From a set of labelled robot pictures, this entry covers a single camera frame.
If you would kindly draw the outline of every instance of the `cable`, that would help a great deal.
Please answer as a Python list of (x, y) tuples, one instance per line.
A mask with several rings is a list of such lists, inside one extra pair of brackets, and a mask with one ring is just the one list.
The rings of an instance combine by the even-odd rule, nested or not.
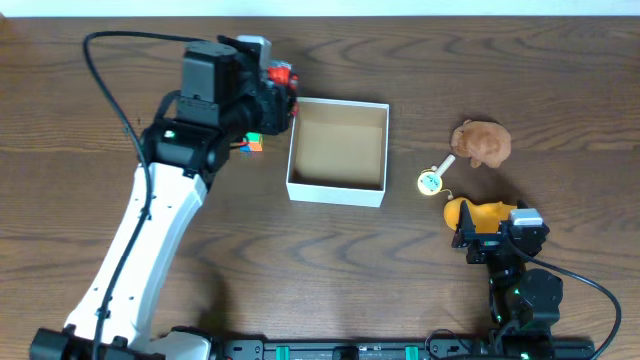
[(137, 32), (137, 31), (100, 31), (100, 32), (95, 32), (87, 35), (84, 38), (84, 41), (82, 42), (84, 60), (87, 64), (87, 67), (89, 68), (89, 71), (91, 72), (91, 75), (93, 76), (93, 79), (98, 84), (98, 87), (100, 87), (100, 90), (102, 91), (102, 94), (104, 95), (104, 97), (107, 99), (107, 102), (109, 102), (109, 105), (111, 105), (113, 110), (116, 112), (116, 114), (120, 118), (120, 121), (122, 121), (122, 124), (124, 125), (125, 130), (129, 134), (129, 136), (131, 136), (133, 147), (135, 148), (136, 154), (138, 155), (138, 159), (140, 160), (140, 166), (144, 170), (144, 179), (147, 187), (144, 206), (140, 211), (140, 220), (138, 220), (138, 223), (136, 224), (136, 227), (133, 230), (133, 233), (131, 234), (131, 239), (127, 243), (127, 246), (124, 249), (122, 256), (120, 257), (120, 260), (118, 261), (118, 264), (116, 265), (116, 268), (113, 271), (113, 275), (111, 276), (111, 280), (109, 281), (109, 285), (107, 286), (107, 289), (105, 291), (104, 298), (102, 299), (102, 304), (98, 309), (98, 321), (96, 322), (96, 332), (93, 338), (93, 347), (91, 351), (91, 358), (93, 360), (98, 359), (98, 350), (100, 347), (100, 342), (102, 340), (102, 330), (104, 327), (104, 321), (108, 313), (107, 309), (109, 307), (109, 301), (111, 300), (111, 295), (113, 294), (113, 289), (115, 288), (115, 285), (118, 281), (118, 277), (120, 276), (120, 273), (124, 268), (127, 258), (129, 257), (129, 254), (133, 249), (133, 245), (135, 244), (135, 241), (138, 235), (140, 234), (140, 231), (142, 230), (142, 226), (144, 225), (144, 222), (147, 220), (147, 217), (149, 216), (149, 212), (150, 212), (149, 209), (151, 207), (151, 196), (152, 196), (151, 173), (149, 172), (149, 164), (147, 163), (147, 160), (144, 157), (142, 146), (140, 145), (140, 140), (136, 136), (136, 133), (133, 130), (131, 123), (127, 119), (127, 116), (124, 114), (124, 111), (122, 111), (122, 108), (120, 108), (120, 105), (118, 105), (118, 103), (116, 102), (116, 99), (113, 97), (113, 95), (111, 95), (111, 92), (109, 91), (104, 81), (100, 77), (98, 70), (93, 64), (93, 60), (91, 59), (91, 53), (89, 52), (89, 43), (91, 42), (91, 40), (99, 37), (110, 37), (110, 36), (141, 37), (141, 38), (180, 41), (180, 42), (202, 41), (201, 39), (197, 39), (197, 38), (145, 33), (145, 32)]
[(616, 320), (613, 323), (613, 328), (611, 329), (611, 332), (609, 333), (609, 336), (607, 336), (607, 338), (604, 340), (602, 345), (600, 345), (598, 350), (596, 350), (596, 352), (594, 352), (593, 355), (591, 355), (591, 357), (589, 357), (588, 359), (594, 360), (594, 359), (597, 359), (598, 356), (602, 355), (602, 353), (607, 349), (607, 347), (613, 341), (613, 338), (618, 333), (618, 329), (620, 329), (620, 323), (622, 322), (622, 308), (620, 307), (620, 303), (618, 302), (618, 299), (616, 299), (616, 297), (611, 293), (611, 291), (607, 290), (607, 288), (605, 288), (604, 286), (598, 284), (597, 282), (595, 282), (595, 281), (593, 281), (591, 279), (588, 279), (586, 277), (583, 277), (581, 275), (578, 275), (578, 274), (576, 274), (574, 272), (571, 272), (569, 270), (563, 269), (563, 268), (561, 268), (559, 266), (551, 265), (551, 264), (546, 263), (546, 262), (544, 262), (542, 260), (537, 260), (537, 259), (525, 254), (524, 252), (522, 252), (522, 250), (518, 249), (518, 247), (516, 246), (516, 244), (513, 243), (513, 240), (511, 240), (511, 238), (508, 238), (507, 242), (509, 243), (509, 245), (511, 246), (513, 251), (516, 254), (518, 254), (518, 256), (523, 258), (524, 260), (527, 260), (527, 261), (532, 262), (534, 264), (538, 264), (540, 266), (546, 267), (547, 269), (551, 269), (553, 271), (559, 272), (560, 274), (566, 275), (566, 276), (568, 276), (570, 278), (582, 281), (583, 283), (585, 283), (585, 284), (587, 284), (589, 286), (592, 286), (596, 290), (598, 290), (598, 291), (602, 292), (603, 294), (607, 295), (609, 300), (611, 300), (611, 302), (613, 303), (613, 306), (616, 308)]

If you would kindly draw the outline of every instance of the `red object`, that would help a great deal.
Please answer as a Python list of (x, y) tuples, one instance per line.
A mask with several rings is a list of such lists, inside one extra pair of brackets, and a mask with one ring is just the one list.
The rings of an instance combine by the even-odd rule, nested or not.
[(290, 87), (294, 91), (298, 89), (298, 75), (292, 73), (291, 65), (270, 67), (269, 79), (278, 85)]

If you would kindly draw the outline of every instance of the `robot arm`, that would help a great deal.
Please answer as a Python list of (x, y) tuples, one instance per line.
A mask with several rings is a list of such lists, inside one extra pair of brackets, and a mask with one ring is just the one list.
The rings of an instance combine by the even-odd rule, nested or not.
[[(150, 172), (154, 194), (152, 215), (145, 221), (118, 278), (101, 339), (102, 343), (109, 344), (120, 336), (127, 339), (131, 349), (138, 351), (148, 349), (158, 294), (182, 235), (207, 194), (199, 175), (185, 177), (179, 167), (152, 163)], [(65, 323), (65, 327), (75, 327), (74, 334), (78, 337), (94, 337), (97, 310), (138, 222), (145, 192), (144, 173), (139, 167), (135, 172), (129, 205), (100, 271)]]
[[(184, 331), (150, 341), (158, 295), (187, 225), (229, 158), (229, 144), (247, 132), (277, 135), (288, 129), (297, 80), (290, 65), (271, 63), (271, 44), (263, 37), (220, 36), (218, 41), (188, 43), (180, 91), (165, 96), (153, 124), (143, 132), (142, 149), (152, 184), (150, 215), (124, 267), (116, 273), (149, 190), (143, 165), (135, 172), (127, 210), (98, 275), (62, 333), (38, 331), (32, 359), (91, 356), (90, 343), (114, 274), (117, 281), (106, 308), (97, 357), (139, 359), (160, 353), (169, 359), (208, 358), (211, 341)], [(280, 70), (275, 71), (278, 77), (270, 76), (274, 70)], [(167, 118), (173, 101), (177, 115)]]

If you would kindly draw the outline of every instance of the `wooden table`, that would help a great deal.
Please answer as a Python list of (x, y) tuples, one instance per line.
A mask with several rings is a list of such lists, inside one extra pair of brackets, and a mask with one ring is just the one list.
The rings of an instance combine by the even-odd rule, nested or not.
[[(24, 358), (40, 326), (60, 329), (123, 215), (135, 158), (89, 76), (81, 40), (132, 29), (214, 39), (262, 34), (304, 96), (391, 104), (388, 190), (379, 209), (289, 201), (289, 133), (237, 153), (173, 262), (154, 333), (173, 325), (278, 338), (424, 338), (492, 327), (487, 272), (450, 248), (446, 197), (422, 169), (466, 118), (513, 136), (497, 170), (460, 159), (445, 175), (476, 202), (523, 198), (551, 234), (540, 258), (618, 296), (606, 359), (640, 357), (640, 19), (8, 19), (0, 48), (0, 357)], [(95, 61), (140, 130), (179, 88), (179, 44), (105, 39)], [(602, 294), (565, 281), (554, 334), (599, 344)]]

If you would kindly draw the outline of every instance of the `green connector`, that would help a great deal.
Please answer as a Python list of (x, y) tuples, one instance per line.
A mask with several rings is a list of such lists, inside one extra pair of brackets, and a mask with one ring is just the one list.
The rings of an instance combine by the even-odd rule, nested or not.
[(417, 346), (407, 346), (404, 348), (406, 360), (419, 360), (420, 353)]
[(276, 360), (289, 360), (289, 347), (278, 346), (276, 347)]

